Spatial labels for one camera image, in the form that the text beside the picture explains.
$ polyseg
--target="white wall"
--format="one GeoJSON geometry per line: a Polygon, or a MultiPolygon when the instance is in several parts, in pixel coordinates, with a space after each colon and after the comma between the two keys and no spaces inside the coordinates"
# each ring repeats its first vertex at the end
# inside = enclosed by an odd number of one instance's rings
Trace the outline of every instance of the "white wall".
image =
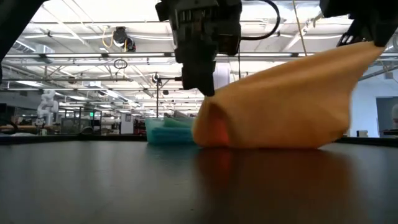
{"type": "MultiPolygon", "coordinates": [[[[394,72],[398,80],[398,71],[394,72]]],[[[356,86],[351,101],[351,127],[349,135],[356,136],[356,131],[367,130],[368,136],[379,137],[377,121],[377,97],[398,96],[398,83],[394,80],[385,80],[384,75],[360,81],[356,86]]]]}

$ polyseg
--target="orange cloth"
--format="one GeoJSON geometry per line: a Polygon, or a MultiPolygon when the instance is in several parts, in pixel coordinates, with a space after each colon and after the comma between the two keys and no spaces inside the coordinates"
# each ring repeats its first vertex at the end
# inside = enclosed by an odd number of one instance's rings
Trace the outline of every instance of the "orange cloth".
{"type": "Polygon", "coordinates": [[[205,98],[193,126],[203,147],[318,148],[343,136],[358,79],[384,48],[338,47],[258,72],[205,98]]]}

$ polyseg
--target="ceiling light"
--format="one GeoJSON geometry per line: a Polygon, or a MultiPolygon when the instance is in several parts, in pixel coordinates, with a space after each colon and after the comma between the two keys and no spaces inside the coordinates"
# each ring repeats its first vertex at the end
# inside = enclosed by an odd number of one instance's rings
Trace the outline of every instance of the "ceiling light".
{"type": "Polygon", "coordinates": [[[69,97],[72,99],[75,99],[75,100],[87,100],[87,98],[82,97],[82,96],[69,96],[69,97]]]}
{"type": "Polygon", "coordinates": [[[101,54],[46,54],[48,58],[84,58],[84,57],[102,57],[101,54]]]}
{"type": "Polygon", "coordinates": [[[18,44],[24,46],[25,48],[31,50],[32,52],[36,52],[36,49],[33,49],[32,47],[29,47],[28,45],[22,43],[21,41],[16,40],[16,43],[18,43],[18,44]]]}
{"type": "MultiPolygon", "coordinates": [[[[157,90],[156,88],[147,88],[148,90],[151,90],[151,91],[153,91],[153,90],[157,90]]],[[[162,90],[183,90],[182,88],[162,88],[162,90]]]]}
{"type": "Polygon", "coordinates": [[[79,91],[103,91],[107,90],[107,88],[83,88],[83,89],[77,89],[79,91]]]}
{"type": "Polygon", "coordinates": [[[180,111],[179,110],[179,112],[191,114],[191,113],[199,113],[199,110],[187,110],[187,111],[180,111]]]}
{"type": "Polygon", "coordinates": [[[20,84],[24,84],[24,85],[29,85],[29,86],[34,86],[34,87],[39,87],[41,86],[41,84],[37,83],[37,82],[32,82],[32,81],[16,81],[20,84]]]}
{"type": "Polygon", "coordinates": [[[112,97],[114,97],[114,98],[118,98],[118,97],[119,97],[119,94],[115,93],[115,92],[112,91],[112,90],[108,90],[108,91],[106,92],[106,94],[108,94],[108,96],[112,96],[112,97]]]}
{"type": "Polygon", "coordinates": [[[204,100],[204,97],[186,97],[186,98],[177,98],[177,97],[165,97],[165,98],[159,98],[159,100],[204,100]]]}
{"type": "Polygon", "coordinates": [[[299,56],[299,57],[305,57],[305,54],[300,53],[300,54],[298,54],[298,56],[299,56]]]}
{"type": "Polygon", "coordinates": [[[124,53],[109,54],[109,57],[164,57],[163,53],[124,53]]]}
{"type": "Polygon", "coordinates": [[[54,91],[73,91],[74,89],[44,89],[44,90],[54,90],[54,91]]]}
{"type": "Polygon", "coordinates": [[[104,51],[106,51],[106,53],[109,53],[109,51],[108,51],[108,50],[106,50],[106,48],[104,48],[104,47],[100,47],[99,49],[100,49],[100,50],[104,50],[104,51]]]}
{"type": "Polygon", "coordinates": [[[39,91],[39,89],[33,88],[8,88],[8,91],[39,91]]]}
{"type": "Polygon", "coordinates": [[[290,53],[241,53],[241,57],[291,57],[290,53]]]}
{"type": "Polygon", "coordinates": [[[60,103],[60,106],[68,106],[68,107],[63,107],[62,109],[75,110],[77,107],[82,107],[84,105],[66,105],[66,104],[60,103]]]}
{"type": "Polygon", "coordinates": [[[38,54],[7,54],[4,58],[39,58],[38,54]]]}
{"type": "Polygon", "coordinates": [[[397,53],[383,53],[380,55],[381,57],[398,57],[397,53]]]}

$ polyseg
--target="tabletop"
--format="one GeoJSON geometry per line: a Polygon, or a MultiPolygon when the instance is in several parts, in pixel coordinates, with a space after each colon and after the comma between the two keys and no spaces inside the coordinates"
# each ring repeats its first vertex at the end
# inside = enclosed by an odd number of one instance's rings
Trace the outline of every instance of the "tabletop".
{"type": "Polygon", "coordinates": [[[0,223],[398,223],[398,150],[0,146],[0,223]]]}

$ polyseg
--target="black cable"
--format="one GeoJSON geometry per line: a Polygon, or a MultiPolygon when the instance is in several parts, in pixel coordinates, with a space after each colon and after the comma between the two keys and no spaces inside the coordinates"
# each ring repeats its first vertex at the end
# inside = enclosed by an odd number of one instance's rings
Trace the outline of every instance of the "black cable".
{"type": "Polygon", "coordinates": [[[117,59],[116,61],[113,62],[113,66],[118,69],[118,71],[115,73],[116,82],[118,82],[118,73],[119,73],[119,71],[122,70],[122,69],[126,69],[128,64],[123,59],[117,59]]]}
{"type": "Polygon", "coordinates": [[[276,17],[276,24],[275,24],[274,28],[271,30],[271,32],[269,32],[266,35],[262,35],[262,36],[259,36],[259,37],[242,37],[242,40],[263,40],[265,38],[270,37],[272,34],[274,34],[276,32],[276,30],[278,29],[278,27],[279,27],[280,14],[279,14],[278,6],[276,6],[276,4],[273,3],[271,0],[259,0],[259,1],[263,1],[263,2],[268,3],[275,10],[276,16],[277,16],[276,17]]]}
{"type": "Polygon", "coordinates": [[[238,78],[241,79],[241,46],[239,46],[239,49],[238,49],[238,70],[239,70],[238,78]]]}

